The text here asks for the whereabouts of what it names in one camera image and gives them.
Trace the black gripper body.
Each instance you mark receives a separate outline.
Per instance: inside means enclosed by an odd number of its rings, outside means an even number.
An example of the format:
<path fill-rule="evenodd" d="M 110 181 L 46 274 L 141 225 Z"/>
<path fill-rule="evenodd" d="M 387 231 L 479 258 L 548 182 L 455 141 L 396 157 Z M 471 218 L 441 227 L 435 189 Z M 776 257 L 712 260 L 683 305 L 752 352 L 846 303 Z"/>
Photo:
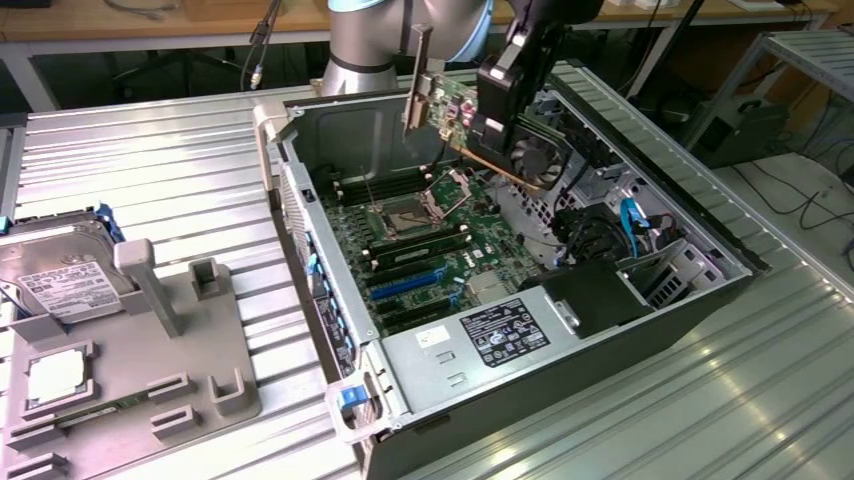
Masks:
<path fill-rule="evenodd" d="M 517 47 L 520 60 L 544 60 L 561 46 L 569 28 L 591 22 L 600 11 L 601 0 L 509 1 L 513 20 L 507 31 L 507 44 L 523 39 Z"/>

